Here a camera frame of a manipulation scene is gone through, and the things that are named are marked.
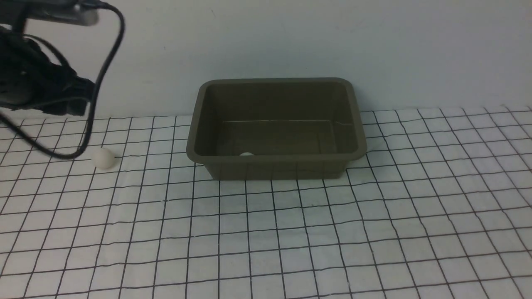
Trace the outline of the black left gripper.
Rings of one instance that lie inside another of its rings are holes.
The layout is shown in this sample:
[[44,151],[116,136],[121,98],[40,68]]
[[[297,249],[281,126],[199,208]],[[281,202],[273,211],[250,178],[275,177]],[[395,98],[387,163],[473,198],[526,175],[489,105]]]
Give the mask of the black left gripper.
[[95,83],[47,40],[1,28],[0,54],[2,108],[82,117],[95,103]]

